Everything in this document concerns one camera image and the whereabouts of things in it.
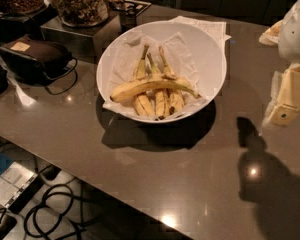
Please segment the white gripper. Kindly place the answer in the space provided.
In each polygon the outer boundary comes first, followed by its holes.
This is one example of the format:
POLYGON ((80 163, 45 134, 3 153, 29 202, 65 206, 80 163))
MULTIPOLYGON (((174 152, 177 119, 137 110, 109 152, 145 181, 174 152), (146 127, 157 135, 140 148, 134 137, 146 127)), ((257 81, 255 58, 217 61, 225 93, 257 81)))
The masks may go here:
POLYGON ((300 0, 288 13, 259 37, 268 46, 278 44, 279 55, 292 64, 284 71, 275 71, 263 126, 287 127, 300 113, 300 0))

